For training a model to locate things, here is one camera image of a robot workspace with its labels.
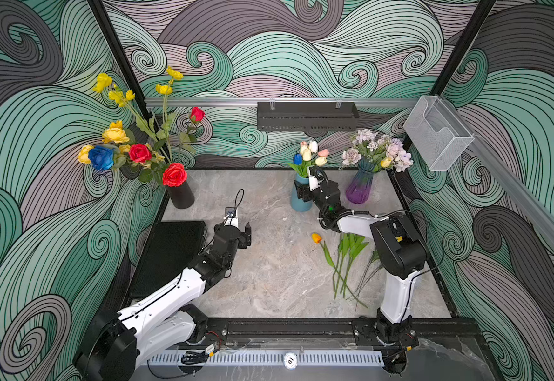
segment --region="red rose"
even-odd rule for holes
[[[193,122],[200,122],[203,120],[203,117],[205,116],[205,112],[198,107],[192,107],[192,111],[190,112],[190,120]]]
[[[188,178],[184,166],[180,163],[171,163],[163,173],[163,185],[168,187],[179,187]]]
[[[129,149],[129,157],[136,163],[143,163],[152,158],[152,152],[145,144],[134,144]]]

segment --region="white arm segment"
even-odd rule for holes
[[[343,233],[355,233],[368,238],[374,238],[370,231],[370,225],[377,221],[383,221],[389,217],[373,217],[368,215],[351,215],[342,217],[336,225]],[[417,282],[415,278],[419,271],[411,272],[406,279],[387,274],[385,295],[381,303],[381,312],[391,323],[400,323],[410,315],[410,299]]]
[[[190,337],[195,324],[186,312],[178,310],[203,292],[205,281],[201,279],[201,274],[186,268],[146,299],[120,310],[122,324],[128,329],[136,330],[137,349],[140,352],[136,367],[154,354]]]

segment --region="yellow flower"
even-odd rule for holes
[[[97,86],[95,86],[93,90],[97,91],[98,93],[101,93],[104,88],[110,86],[111,84],[112,84],[112,77],[102,72],[97,76]]]
[[[118,146],[118,149],[120,149],[120,154],[124,155],[125,152],[129,152],[131,150],[131,146],[129,146],[128,144],[123,144],[121,146]]]
[[[384,158],[383,160],[381,160],[381,166],[382,166],[383,168],[387,168],[388,166],[391,165],[392,160],[393,160],[393,159],[390,158],[390,157]]]
[[[90,164],[89,151],[93,148],[95,148],[95,147],[93,147],[90,144],[88,144],[87,146],[84,146],[80,150],[80,153],[78,154],[78,161],[81,162],[82,164]]]
[[[110,91],[107,94],[107,97],[112,99],[114,102],[118,103],[119,107],[125,106],[125,96],[123,95],[122,91]]]
[[[173,78],[175,78],[177,80],[180,80],[180,79],[184,78],[184,75],[182,73],[178,72],[177,70],[171,69],[171,66],[166,67],[166,72],[167,72],[167,74],[169,74],[170,76],[172,76]]]
[[[122,122],[122,120],[117,120],[117,121],[115,121],[115,122],[110,123],[110,128],[119,128],[119,129],[122,129],[122,128],[123,128],[123,122]]]
[[[173,93],[173,88],[169,85],[157,85],[156,92],[163,95],[169,95]]]
[[[104,143],[109,143],[111,141],[114,143],[124,143],[129,141],[129,137],[126,135],[125,130],[119,128],[108,128],[101,136],[103,137]]]

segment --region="vase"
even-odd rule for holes
[[[296,173],[295,180],[301,184],[309,183],[308,177],[301,177],[298,173]],[[293,185],[292,194],[290,195],[290,205],[292,206],[292,209],[296,211],[307,211],[313,206],[313,201],[304,202],[302,199],[299,199],[298,195],[296,194],[296,185]]]
[[[377,164],[363,158],[357,164],[357,173],[351,180],[349,187],[345,191],[347,199],[354,204],[363,204],[368,200],[370,190],[372,189],[372,178],[379,172]]]
[[[179,187],[166,187],[166,192],[173,202],[173,206],[178,209],[186,209],[195,203],[195,195],[192,193],[188,180],[182,182]]]

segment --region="wire mesh basket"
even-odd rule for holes
[[[404,130],[430,171],[448,171],[474,140],[455,107],[435,95],[419,99]]]

